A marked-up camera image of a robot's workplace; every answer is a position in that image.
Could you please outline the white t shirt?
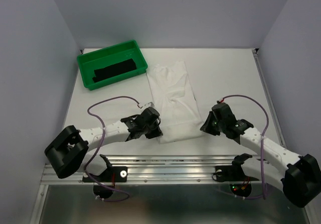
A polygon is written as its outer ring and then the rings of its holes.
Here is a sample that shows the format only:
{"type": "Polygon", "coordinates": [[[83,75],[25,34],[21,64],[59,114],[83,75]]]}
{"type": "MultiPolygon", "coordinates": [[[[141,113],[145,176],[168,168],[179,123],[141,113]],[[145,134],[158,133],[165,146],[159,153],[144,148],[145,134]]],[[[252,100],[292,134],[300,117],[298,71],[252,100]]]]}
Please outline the white t shirt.
{"type": "Polygon", "coordinates": [[[147,70],[152,101],[160,114],[161,144],[202,136],[203,124],[184,61],[147,70]]]}

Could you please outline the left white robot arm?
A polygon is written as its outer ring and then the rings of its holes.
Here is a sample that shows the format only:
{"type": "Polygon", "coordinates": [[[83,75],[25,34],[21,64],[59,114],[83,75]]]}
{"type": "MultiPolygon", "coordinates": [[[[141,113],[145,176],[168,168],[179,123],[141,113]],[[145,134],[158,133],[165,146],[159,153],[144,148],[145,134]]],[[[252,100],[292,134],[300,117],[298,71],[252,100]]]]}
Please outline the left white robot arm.
{"type": "Polygon", "coordinates": [[[112,143],[128,142],[145,136],[147,139],[160,137],[160,114],[149,106],[140,114],[100,128],[77,129],[74,125],[65,127],[49,144],[44,153],[60,179],[74,173],[87,172],[105,181],[111,177],[111,168],[105,158],[90,151],[98,151],[112,143]]]}

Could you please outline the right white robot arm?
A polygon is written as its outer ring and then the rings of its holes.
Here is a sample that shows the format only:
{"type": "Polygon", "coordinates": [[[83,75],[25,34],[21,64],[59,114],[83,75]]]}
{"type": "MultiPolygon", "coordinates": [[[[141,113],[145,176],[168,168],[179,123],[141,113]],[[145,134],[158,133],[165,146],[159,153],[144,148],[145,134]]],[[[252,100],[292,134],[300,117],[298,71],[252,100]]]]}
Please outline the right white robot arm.
{"type": "Polygon", "coordinates": [[[252,150],[237,155],[231,165],[217,166],[213,179],[218,182],[258,179],[283,192],[295,206],[303,208],[320,194],[320,167],[315,157],[294,153],[263,136],[253,124],[236,119],[226,103],[214,105],[200,130],[228,139],[252,150]]]}

